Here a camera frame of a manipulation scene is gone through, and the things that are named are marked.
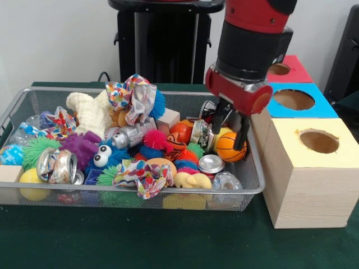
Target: white wall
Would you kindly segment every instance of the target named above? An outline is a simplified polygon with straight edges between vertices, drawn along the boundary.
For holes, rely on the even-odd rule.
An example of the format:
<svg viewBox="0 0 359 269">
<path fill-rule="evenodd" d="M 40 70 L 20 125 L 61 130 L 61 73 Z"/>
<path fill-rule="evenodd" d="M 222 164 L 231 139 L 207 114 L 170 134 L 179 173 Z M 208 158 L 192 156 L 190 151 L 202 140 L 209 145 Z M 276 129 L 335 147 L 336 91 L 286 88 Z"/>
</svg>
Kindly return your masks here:
<svg viewBox="0 0 359 269">
<path fill-rule="evenodd" d="M 289 47 L 324 90 L 354 0 L 298 0 Z M 33 81 L 119 78 L 117 11 L 106 0 L 0 0 L 0 113 Z M 206 67 L 216 60 L 224 11 L 212 14 Z"/>
</svg>

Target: metal basket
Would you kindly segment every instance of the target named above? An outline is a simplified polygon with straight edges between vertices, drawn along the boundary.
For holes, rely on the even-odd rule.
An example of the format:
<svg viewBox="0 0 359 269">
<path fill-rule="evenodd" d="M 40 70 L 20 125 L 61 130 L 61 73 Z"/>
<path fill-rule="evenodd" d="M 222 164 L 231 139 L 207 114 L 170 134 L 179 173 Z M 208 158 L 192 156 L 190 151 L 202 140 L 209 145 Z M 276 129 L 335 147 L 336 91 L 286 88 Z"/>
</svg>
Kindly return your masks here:
<svg viewBox="0 0 359 269">
<path fill-rule="evenodd" d="M 95 97 L 100 90 L 32 87 L 20 91 L 0 118 L 0 135 L 3 145 L 26 118 L 57 106 L 66 107 L 66 97 L 74 91 Z M 210 93 L 163 92 L 166 107 L 181 113 L 181 117 L 198 117 L 205 100 L 217 101 Z M 156 197 L 142 200 L 136 188 L 97 185 L 30 184 L 1 182 L 0 203 L 36 206 L 166 208 L 188 210 L 243 211 L 253 196 L 265 187 L 263 171 L 257 153 L 252 129 L 248 132 L 250 153 L 245 160 L 226 163 L 225 170 L 242 183 L 242 190 L 164 188 Z M 22 192 L 48 192 L 41 201 L 29 201 Z"/>
</svg>

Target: red box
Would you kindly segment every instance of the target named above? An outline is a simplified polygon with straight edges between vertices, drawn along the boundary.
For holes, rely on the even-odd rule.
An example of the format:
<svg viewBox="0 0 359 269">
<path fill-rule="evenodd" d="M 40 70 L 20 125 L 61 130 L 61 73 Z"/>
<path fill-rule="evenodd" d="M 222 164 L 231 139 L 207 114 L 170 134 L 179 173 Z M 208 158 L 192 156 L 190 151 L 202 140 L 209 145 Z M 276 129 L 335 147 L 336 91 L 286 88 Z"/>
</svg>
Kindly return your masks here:
<svg viewBox="0 0 359 269">
<path fill-rule="evenodd" d="M 283 63 L 272 65 L 267 80 L 276 83 L 314 83 L 296 55 L 287 55 Z"/>
</svg>

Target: green spiky ball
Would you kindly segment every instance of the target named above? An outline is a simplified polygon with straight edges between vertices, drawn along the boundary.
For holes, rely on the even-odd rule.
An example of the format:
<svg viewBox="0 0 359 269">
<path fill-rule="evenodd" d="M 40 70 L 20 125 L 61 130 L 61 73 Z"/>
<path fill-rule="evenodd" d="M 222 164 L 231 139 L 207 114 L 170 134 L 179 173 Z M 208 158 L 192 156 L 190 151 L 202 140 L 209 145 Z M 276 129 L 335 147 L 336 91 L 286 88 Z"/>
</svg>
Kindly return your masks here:
<svg viewBox="0 0 359 269">
<path fill-rule="evenodd" d="M 189 151 L 192 151 L 194 154 L 196 154 L 198 159 L 203 157 L 204 150 L 201 148 L 200 145 L 198 145 L 196 143 L 189 143 L 187 146 L 187 149 Z"/>
<path fill-rule="evenodd" d="M 116 166 L 103 170 L 98 177 L 97 185 L 112 186 L 112 180 L 117 172 Z M 143 203 L 143 200 L 135 192 L 100 191 L 100 195 L 104 206 L 108 207 L 141 207 Z"/>
<path fill-rule="evenodd" d="M 36 167 L 36 163 L 45 149 L 48 147 L 58 149 L 60 146 L 60 142 L 46 137 L 32 139 L 29 142 L 29 145 L 24 148 L 24 162 L 22 163 L 24 171 Z"/>
</svg>

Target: cable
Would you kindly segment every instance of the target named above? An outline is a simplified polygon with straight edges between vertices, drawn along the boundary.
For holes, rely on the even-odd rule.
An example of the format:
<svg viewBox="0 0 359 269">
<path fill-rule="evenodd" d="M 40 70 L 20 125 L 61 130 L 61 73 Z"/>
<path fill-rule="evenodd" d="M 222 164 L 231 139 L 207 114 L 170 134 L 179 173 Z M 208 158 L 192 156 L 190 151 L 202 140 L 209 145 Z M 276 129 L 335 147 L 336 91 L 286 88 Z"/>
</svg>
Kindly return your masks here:
<svg viewBox="0 0 359 269">
<path fill-rule="evenodd" d="M 107 74 L 107 72 L 105 72 L 105 71 L 103 71 L 103 72 L 100 74 L 100 76 L 99 76 L 99 78 L 97 79 L 97 81 L 101 81 L 101 78 L 103 77 L 103 75 L 106 76 L 107 81 L 111 81 L 110 76 L 109 76 L 109 75 Z"/>
</svg>

